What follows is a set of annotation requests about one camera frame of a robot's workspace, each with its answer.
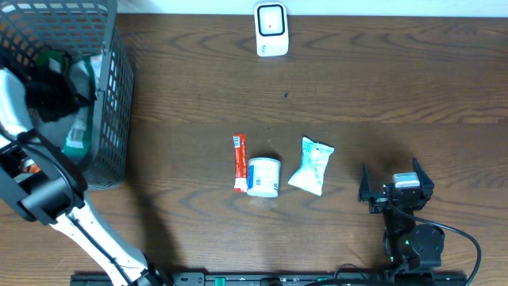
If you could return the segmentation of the green 3M gloves pack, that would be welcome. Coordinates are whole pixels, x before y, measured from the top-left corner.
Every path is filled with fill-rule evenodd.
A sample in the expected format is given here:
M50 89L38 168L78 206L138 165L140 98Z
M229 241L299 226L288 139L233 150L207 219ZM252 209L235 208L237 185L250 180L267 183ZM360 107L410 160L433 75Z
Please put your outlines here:
M88 56L70 67L69 76L77 92L87 101L75 114L63 146L63 153L74 162L80 162L91 145L94 102L102 69L102 54Z

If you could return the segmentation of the red stick packet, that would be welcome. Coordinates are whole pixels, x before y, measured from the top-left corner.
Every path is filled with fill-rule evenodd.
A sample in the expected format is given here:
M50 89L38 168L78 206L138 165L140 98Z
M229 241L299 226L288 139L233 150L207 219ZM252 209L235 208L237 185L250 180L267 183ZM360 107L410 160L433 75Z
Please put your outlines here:
M247 137L244 133L233 135L235 149L234 191L246 193L248 190L248 161L246 152Z

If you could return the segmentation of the light green snack packet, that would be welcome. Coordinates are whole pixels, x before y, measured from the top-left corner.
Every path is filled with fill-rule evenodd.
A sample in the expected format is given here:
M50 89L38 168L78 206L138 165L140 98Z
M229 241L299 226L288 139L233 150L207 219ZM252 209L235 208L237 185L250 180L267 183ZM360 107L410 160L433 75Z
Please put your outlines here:
M334 147L303 137L301 164L288 180L288 184L321 196L325 170L334 150Z

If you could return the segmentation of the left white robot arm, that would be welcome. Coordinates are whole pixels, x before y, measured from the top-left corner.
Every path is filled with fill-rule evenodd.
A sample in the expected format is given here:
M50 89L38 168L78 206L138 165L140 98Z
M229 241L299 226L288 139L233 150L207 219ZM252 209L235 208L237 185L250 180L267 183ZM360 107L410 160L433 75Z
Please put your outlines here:
M166 285L163 273L94 208L71 160L33 127L25 85L1 70L1 197L20 217L69 237L114 285Z

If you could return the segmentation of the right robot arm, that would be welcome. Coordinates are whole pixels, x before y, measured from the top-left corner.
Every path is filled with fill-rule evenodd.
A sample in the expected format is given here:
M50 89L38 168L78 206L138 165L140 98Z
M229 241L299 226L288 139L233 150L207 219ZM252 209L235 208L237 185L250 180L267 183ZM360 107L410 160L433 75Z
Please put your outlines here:
M430 201L433 181L413 159L413 171L393 175L391 184L373 191L368 169L363 166L358 200L367 202L369 212L383 215L384 249L399 272L424 272L441 266L445 234L438 227L417 223L414 212Z

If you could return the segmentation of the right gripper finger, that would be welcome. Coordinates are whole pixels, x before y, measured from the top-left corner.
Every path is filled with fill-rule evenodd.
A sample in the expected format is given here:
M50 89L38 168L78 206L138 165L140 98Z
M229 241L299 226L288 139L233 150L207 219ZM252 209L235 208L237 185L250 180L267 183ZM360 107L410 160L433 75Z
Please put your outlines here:
M358 201L367 202L375 197L375 193L371 190L370 180L368 176L368 168L366 164L362 165L363 175L360 181L360 187L358 191Z
M427 174L421 168L421 165L418 163L416 158L413 159L413 169L417 174L417 177L421 183L421 190L423 197L425 199L430 199L433 194L433 189L435 187L434 182L427 176Z

